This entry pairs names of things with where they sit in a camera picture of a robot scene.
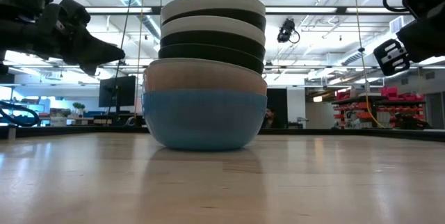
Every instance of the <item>computer monitor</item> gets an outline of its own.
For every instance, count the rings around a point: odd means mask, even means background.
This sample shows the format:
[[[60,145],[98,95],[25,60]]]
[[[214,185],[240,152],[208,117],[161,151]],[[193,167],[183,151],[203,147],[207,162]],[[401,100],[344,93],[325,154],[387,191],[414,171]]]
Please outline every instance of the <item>computer monitor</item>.
[[[99,107],[134,106],[136,77],[103,79],[99,87]]]

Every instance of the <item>desk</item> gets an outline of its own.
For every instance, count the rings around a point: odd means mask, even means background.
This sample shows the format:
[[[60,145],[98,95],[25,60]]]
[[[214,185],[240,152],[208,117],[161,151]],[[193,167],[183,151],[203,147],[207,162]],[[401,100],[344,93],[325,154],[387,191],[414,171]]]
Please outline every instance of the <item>desk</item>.
[[[18,138],[0,153],[1,223],[445,219],[443,143],[258,136],[244,150],[178,152],[149,134],[102,133]]]

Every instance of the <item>bowl rim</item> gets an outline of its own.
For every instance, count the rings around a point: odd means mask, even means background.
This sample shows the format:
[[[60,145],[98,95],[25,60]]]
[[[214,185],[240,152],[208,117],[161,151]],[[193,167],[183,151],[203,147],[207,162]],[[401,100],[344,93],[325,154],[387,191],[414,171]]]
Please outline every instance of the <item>bowl rim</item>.
[[[162,26],[161,39],[173,33],[186,31],[218,31],[223,33],[233,33],[255,40],[263,47],[266,44],[266,36],[261,29],[238,19],[211,15],[189,16],[172,20]]]
[[[260,0],[173,0],[161,10],[161,23],[175,15],[214,8],[239,9],[266,16],[266,7]]]

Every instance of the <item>black camera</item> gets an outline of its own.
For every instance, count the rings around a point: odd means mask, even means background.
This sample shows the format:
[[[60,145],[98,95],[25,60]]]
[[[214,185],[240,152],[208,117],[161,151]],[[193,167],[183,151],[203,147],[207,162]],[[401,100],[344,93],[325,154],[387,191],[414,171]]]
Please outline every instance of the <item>black camera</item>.
[[[291,41],[291,36],[293,34],[298,35],[298,40],[296,42]],[[277,40],[279,43],[285,43],[285,42],[291,42],[293,44],[296,44],[300,41],[300,34],[295,30],[295,22],[293,22],[293,19],[287,18],[283,26],[280,28],[280,32],[278,33]]]

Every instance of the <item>yellow cable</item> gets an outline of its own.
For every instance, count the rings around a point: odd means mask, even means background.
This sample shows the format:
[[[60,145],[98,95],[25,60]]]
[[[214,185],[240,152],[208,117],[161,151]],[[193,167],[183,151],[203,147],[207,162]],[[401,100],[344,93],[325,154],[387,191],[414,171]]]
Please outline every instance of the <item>yellow cable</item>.
[[[420,81],[421,81],[421,77],[420,77],[420,67],[417,68],[417,85],[419,86],[419,89],[417,90],[417,94],[421,95],[420,93]]]
[[[142,42],[142,21],[144,20],[144,0],[141,1],[140,5],[140,26],[139,26],[139,48],[138,48],[138,69],[136,72],[136,99],[134,102],[134,120],[136,120],[136,109],[138,105],[138,88],[139,88],[139,62],[140,62],[140,49],[141,49],[141,42]]]
[[[358,0],[355,0],[355,10],[357,11],[357,27],[358,27],[358,29],[359,29],[359,43],[360,43],[360,49],[362,49],[362,48],[363,48],[363,45],[362,45],[362,32],[360,31],[360,19],[359,19],[359,4],[358,4]],[[368,77],[367,77],[367,75],[366,75],[366,69],[365,69],[365,65],[364,65],[364,58],[363,58],[363,52],[362,52],[362,51],[360,52],[360,55],[361,55],[361,57],[362,57],[362,64],[363,64],[364,84],[365,84],[365,86],[364,86],[364,87],[365,87],[364,92],[365,92],[365,95],[366,95],[366,107],[367,107],[367,109],[368,109],[368,113],[369,113],[369,115],[373,118],[374,122],[375,122],[379,127],[385,128],[385,127],[383,127],[383,125],[381,125],[381,124],[377,121],[377,119],[375,119],[374,115],[373,115],[372,112],[371,112],[371,109],[369,108],[368,90],[366,89],[366,84],[368,83]]]

